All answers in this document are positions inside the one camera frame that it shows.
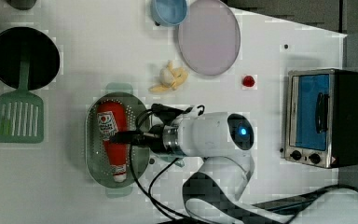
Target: toaster oven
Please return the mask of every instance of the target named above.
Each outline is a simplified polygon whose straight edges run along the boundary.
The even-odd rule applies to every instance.
[[[358,73],[291,71],[284,157],[323,168],[358,164]]]

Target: black pan lid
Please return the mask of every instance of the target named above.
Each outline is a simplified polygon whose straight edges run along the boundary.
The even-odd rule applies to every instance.
[[[28,90],[47,86],[60,69],[60,53],[48,36],[29,27],[0,34],[0,79],[12,88],[19,87],[22,41],[31,47]]]

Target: bottle label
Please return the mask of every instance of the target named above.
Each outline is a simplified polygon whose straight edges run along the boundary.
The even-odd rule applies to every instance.
[[[123,165],[112,165],[113,174],[122,174],[126,173],[126,164]]]
[[[115,117],[112,111],[97,114],[98,126],[104,141],[109,141],[109,137],[118,132]]]

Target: green spatula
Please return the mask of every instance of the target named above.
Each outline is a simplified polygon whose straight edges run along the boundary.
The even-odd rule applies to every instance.
[[[28,91],[30,47],[21,43],[20,83],[0,96],[0,143],[43,141],[43,100]]]

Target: oven knob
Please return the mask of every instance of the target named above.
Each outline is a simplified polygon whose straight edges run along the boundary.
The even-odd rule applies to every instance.
[[[321,157],[318,154],[312,154],[308,157],[313,164],[321,162]]]
[[[292,152],[292,154],[290,154],[290,156],[295,160],[298,161],[301,159],[301,152],[295,150]]]

